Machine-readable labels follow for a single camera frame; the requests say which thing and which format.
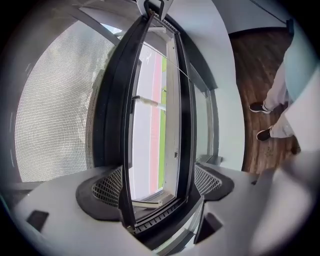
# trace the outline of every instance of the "red stripe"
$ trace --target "red stripe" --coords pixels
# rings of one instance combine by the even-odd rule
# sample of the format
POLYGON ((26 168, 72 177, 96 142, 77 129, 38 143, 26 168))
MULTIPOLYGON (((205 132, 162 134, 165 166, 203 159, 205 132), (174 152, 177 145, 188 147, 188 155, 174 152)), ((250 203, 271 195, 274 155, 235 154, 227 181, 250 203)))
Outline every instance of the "red stripe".
MULTIPOLYGON (((162 58, 155 53, 155 65, 153 74, 152 100, 161 102, 161 75, 162 58)), ((152 107, 151 128, 150 128, 150 162, 149 162, 149 192, 155 193, 158 190, 159 171, 159 139, 160 139, 160 109, 152 107)))

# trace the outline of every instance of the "wooden floor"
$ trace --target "wooden floor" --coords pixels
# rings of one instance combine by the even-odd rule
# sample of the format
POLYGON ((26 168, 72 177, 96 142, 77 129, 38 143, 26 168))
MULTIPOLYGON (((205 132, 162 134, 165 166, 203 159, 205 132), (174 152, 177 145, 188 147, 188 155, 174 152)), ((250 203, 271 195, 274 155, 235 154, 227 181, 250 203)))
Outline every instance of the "wooden floor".
POLYGON ((264 142, 256 139, 259 131, 276 123, 285 106, 277 107, 270 114, 253 113, 248 108, 250 103, 265 99, 291 37, 285 30, 271 29, 231 34, 230 40, 245 125, 242 170, 259 174, 265 169, 277 167, 298 147, 295 137, 271 138, 264 142))

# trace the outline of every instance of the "white pants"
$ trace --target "white pants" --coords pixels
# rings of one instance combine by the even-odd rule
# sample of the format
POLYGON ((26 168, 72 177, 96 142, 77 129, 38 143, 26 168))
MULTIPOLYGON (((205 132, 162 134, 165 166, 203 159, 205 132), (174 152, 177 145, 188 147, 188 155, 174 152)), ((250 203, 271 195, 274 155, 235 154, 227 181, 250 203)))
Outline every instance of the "white pants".
MULTIPOLYGON (((263 101, 263 107, 268 111, 272 111, 280 104, 285 104, 286 102, 288 102, 289 106, 292 103, 286 87, 285 64, 282 63, 276 72, 273 85, 268 91, 266 99, 263 101)), ((270 136, 272 138, 287 138, 294 135, 294 132, 285 117, 286 111, 287 109, 281 114, 278 121, 271 128, 270 136)))

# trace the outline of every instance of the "window screen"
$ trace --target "window screen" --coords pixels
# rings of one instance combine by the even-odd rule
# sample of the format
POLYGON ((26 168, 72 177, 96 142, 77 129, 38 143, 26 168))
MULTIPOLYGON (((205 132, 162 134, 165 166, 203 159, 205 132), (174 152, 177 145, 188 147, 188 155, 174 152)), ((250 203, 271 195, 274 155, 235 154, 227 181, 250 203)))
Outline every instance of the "window screen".
POLYGON ((93 167, 96 97, 114 45, 77 21, 38 59, 15 120, 16 160, 23 182, 47 181, 93 167))

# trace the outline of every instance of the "shoe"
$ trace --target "shoe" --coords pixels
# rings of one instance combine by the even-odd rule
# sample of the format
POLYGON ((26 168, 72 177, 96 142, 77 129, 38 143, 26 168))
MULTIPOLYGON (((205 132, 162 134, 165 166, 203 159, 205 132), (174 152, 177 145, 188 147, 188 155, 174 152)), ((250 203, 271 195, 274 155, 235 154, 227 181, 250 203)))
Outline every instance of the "shoe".
POLYGON ((270 136, 270 130, 271 130, 272 126, 269 127, 269 129, 267 130, 261 130, 256 134, 256 139, 260 142, 264 142, 268 139, 271 138, 270 136))
POLYGON ((263 112, 265 114, 269 114, 271 112, 271 111, 264 109, 263 102, 254 102, 254 103, 250 104, 249 109, 254 113, 263 112))

